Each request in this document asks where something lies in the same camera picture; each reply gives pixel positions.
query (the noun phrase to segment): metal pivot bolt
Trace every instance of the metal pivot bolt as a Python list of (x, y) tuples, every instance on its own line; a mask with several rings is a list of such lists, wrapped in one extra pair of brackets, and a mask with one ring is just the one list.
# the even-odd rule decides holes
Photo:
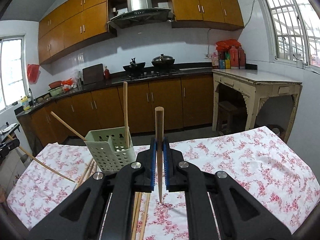
[(131, 164), (131, 168), (133, 168), (133, 169), (138, 169), (140, 167), (141, 167), (141, 163), (139, 163), (139, 162), (134, 162)]
[(102, 179), (103, 178), (103, 173), (98, 171), (93, 175), (93, 178), (98, 180), (98, 179)]
[(217, 172), (217, 176), (218, 176), (218, 178), (220, 178), (220, 179), (225, 179), (225, 178), (227, 177), (227, 173), (224, 172), (224, 171), (218, 171), (218, 172)]
[(179, 167), (180, 167), (180, 168), (187, 168), (187, 167), (189, 167), (189, 163), (187, 163), (187, 162), (185, 162), (185, 161), (179, 162)]

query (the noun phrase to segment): tablecloth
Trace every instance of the tablecloth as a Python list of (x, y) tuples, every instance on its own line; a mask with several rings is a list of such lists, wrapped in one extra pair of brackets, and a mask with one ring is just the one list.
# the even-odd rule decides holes
[[(186, 161), (201, 170), (226, 171), (293, 233), (319, 202), (320, 186), (306, 165), (267, 127), (233, 135), (170, 143)], [(138, 153), (149, 146), (135, 146)], [(48, 145), (39, 159), (72, 179), (90, 161), (86, 147)], [(8, 197), (8, 205), (31, 229), (73, 190), (74, 183), (35, 162), (26, 169)], [(144, 239), (188, 239), (183, 192), (168, 193), (163, 202), (157, 185), (151, 194)], [(137, 229), (139, 238), (146, 195), (143, 195)]]

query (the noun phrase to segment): stool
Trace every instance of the stool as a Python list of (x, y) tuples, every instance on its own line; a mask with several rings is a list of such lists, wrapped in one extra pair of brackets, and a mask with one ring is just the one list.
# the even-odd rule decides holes
[(227, 130), (231, 130), (232, 119), (234, 115), (245, 113), (245, 107), (236, 107), (229, 101), (222, 101), (218, 103), (218, 122), (217, 131), (222, 130), (222, 122), (227, 119)]

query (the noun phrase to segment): floor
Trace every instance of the floor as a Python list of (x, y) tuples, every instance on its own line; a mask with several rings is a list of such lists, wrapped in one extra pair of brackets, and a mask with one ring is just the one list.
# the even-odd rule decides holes
[[(209, 138), (209, 137), (217, 137), (220, 134), (216, 131), (212, 131), (212, 127), (203, 127), (192, 130), (185, 130), (180, 132), (173, 133), (165, 133), (164, 136), (169, 138), (169, 142), (180, 142), (191, 139), (200, 139), (200, 138)], [(139, 145), (149, 145), (151, 138), (155, 137), (155, 135), (145, 135), (145, 136), (133, 136), (132, 142), (134, 146)], [(68, 138), (67, 141), (64, 142), (65, 145), (75, 145), (75, 146), (85, 146), (85, 143), (80, 138)]]

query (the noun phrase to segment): green plastic basket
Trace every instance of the green plastic basket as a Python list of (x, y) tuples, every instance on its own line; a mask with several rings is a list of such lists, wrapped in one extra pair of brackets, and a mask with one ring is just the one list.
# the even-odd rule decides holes
[(130, 133), (129, 148), (126, 147), (124, 134), (124, 127), (117, 127), (89, 131), (85, 136), (85, 144), (102, 172), (118, 172), (136, 160)]

